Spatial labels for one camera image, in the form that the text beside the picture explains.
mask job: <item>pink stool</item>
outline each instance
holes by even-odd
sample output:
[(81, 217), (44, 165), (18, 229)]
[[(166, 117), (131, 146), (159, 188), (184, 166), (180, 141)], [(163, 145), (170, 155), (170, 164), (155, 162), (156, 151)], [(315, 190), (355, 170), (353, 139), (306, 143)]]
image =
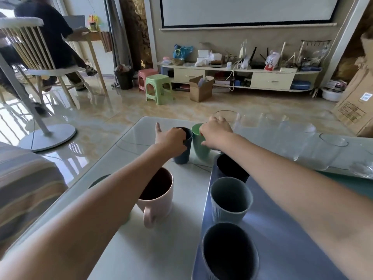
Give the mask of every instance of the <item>pink stool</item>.
[(145, 91), (145, 81), (148, 76), (158, 75), (158, 70), (154, 69), (145, 69), (139, 70), (139, 89)]

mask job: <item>pink mug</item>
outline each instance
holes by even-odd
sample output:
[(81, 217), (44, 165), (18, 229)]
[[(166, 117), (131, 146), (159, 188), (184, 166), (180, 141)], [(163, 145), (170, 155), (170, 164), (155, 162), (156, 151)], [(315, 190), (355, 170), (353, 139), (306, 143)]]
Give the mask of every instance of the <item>pink mug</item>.
[(136, 203), (144, 213), (146, 228), (153, 228), (156, 220), (170, 214), (172, 197), (173, 176), (167, 169), (161, 168), (150, 180)]

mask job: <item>green cup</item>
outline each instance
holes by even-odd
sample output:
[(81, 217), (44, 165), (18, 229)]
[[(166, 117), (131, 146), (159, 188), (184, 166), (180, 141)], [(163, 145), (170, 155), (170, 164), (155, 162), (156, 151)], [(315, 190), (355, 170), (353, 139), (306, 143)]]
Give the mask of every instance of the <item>green cup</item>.
[(209, 149), (207, 146), (201, 145), (203, 141), (205, 141), (205, 137), (201, 135), (200, 133), (200, 126), (202, 126), (203, 123), (195, 124), (192, 127), (193, 132), (193, 146), (194, 151), (199, 159), (206, 159), (208, 155), (210, 154), (211, 149)]

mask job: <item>plastic stool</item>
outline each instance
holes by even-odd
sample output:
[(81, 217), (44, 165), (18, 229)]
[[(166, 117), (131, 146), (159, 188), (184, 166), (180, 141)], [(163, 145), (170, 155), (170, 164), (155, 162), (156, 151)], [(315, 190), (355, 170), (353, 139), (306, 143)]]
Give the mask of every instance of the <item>plastic stool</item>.
[[(148, 93), (149, 91), (148, 84), (153, 86), (154, 95), (151, 95)], [(163, 88), (163, 84), (169, 84), (170, 89)], [(146, 81), (145, 81), (146, 101), (148, 101), (148, 98), (149, 98), (149, 99), (155, 100), (157, 105), (162, 105), (162, 97), (165, 96), (165, 92), (170, 93), (172, 97), (173, 90), (172, 90), (172, 85), (171, 85), (171, 79), (168, 76), (158, 74), (158, 75), (151, 75), (146, 78)]]
[(158, 75), (158, 70), (154, 70), (154, 69), (139, 70), (138, 79), (139, 79), (139, 89), (140, 90), (145, 91), (144, 83), (146, 81), (146, 78), (148, 76), (151, 76), (151, 75)]

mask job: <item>mug handle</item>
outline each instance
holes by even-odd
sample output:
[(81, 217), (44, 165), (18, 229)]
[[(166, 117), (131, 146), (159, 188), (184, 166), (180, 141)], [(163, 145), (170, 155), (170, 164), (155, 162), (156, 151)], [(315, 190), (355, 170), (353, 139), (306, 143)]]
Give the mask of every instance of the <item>mug handle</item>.
[(144, 210), (144, 226), (147, 229), (151, 229), (154, 227), (154, 223), (156, 221), (156, 217), (152, 216), (151, 209), (149, 207), (145, 207)]

